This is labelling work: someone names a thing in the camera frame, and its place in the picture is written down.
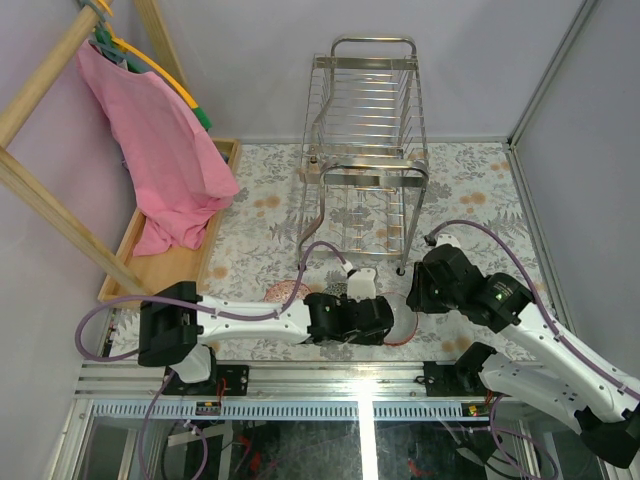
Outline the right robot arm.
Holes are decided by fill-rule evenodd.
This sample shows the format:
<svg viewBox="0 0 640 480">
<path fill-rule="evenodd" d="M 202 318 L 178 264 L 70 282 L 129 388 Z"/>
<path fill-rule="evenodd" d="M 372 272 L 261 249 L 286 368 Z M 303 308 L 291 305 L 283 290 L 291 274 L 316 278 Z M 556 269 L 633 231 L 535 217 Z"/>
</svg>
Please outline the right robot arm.
<svg viewBox="0 0 640 480">
<path fill-rule="evenodd" d="M 408 307 L 457 311 L 527 350 L 541 369 L 519 366 L 476 342 L 456 369 L 467 394 L 484 388 L 514 397 L 562 422 L 601 460 L 629 467 L 639 452 L 639 380 L 550 318 L 532 290 L 506 273 L 483 274 L 464 252 L 440 245 L 414 265 Z"/>
</svg>

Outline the red patterned bowl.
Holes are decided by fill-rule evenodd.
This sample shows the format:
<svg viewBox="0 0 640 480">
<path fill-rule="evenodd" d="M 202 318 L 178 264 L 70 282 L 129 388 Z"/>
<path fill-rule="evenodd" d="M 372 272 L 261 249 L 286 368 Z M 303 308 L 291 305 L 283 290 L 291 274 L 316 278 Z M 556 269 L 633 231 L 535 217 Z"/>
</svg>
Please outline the red patterned bowl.
<svg viewBox="0 0 640 480">
<path fill-rule="evenodd" d="M 297 290 L 295 290 L 296 281 L 295 280 L 283 280 L 280 281 L 273 286 L 271 286 L 265 293 L 263 298 L 264 302 L 267 303 L 281 303 L 284 304 L 291 297 L 292 293 L 295 293 L 294 299 L 304 299 L 307 295 L 311 293 L 310 288 L 301 283 Z"/>
</svg>

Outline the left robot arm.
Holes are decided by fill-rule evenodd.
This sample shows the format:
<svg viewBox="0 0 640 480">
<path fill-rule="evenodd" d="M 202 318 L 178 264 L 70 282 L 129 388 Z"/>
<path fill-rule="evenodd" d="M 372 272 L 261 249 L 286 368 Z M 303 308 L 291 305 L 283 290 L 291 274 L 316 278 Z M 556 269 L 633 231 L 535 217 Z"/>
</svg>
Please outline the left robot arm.
<svg viewBox="0 0 640 480">
<path fill-rule="evenodd" d="M 311 293 L 290 303 L 230 302 L 202 296 L 193 282 L 182 281 L 141 302 L 137 362 L 168 368 L 204 395 L 219 381 L 214 341 L 378 346 L 393 326 L 392 307 L 382 296 Z"/>
</svg>

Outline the blue patterned bowl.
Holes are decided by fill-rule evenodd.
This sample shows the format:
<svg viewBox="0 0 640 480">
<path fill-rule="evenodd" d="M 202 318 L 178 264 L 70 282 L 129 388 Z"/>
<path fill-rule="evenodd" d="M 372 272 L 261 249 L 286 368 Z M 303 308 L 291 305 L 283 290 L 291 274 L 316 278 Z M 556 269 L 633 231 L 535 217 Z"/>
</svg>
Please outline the blue patterned bowl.
<svg viewBox="0 0 640 480">
<path fill-rule="evenodd" d="M 345 282 L 337 282 L 337 283 L 328 285 L 324 289 L 323 293 L 336 296 L 336 297 L 341 297 L 347 294 L 347 290 L 348 290 L 348 285 Z"/>
</svg>

